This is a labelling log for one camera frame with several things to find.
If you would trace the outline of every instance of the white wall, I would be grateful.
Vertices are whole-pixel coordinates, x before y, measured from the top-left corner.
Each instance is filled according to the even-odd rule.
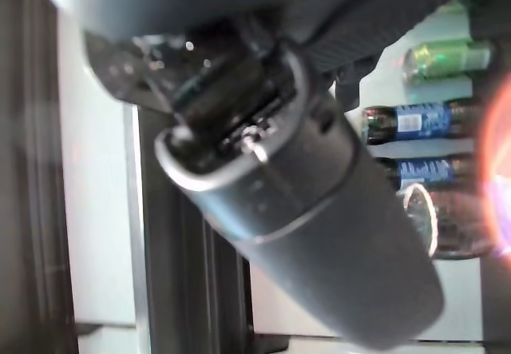
[[[123,105],[99,85],[59,14],[65,210],[78,322],[134,324]]]
[[[477,344],[416,344],[386,352],[388,354],[484,354]],[[286,354],[377,354],[344,342],[294,338]]]

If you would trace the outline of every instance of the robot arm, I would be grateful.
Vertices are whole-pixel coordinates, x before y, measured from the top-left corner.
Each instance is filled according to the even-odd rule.
[[[115,98],[173,119],[155,140],[168,176],[302,306],[379,349],[433,323],[434,267],[319,73],[447,0],[54,1]]]

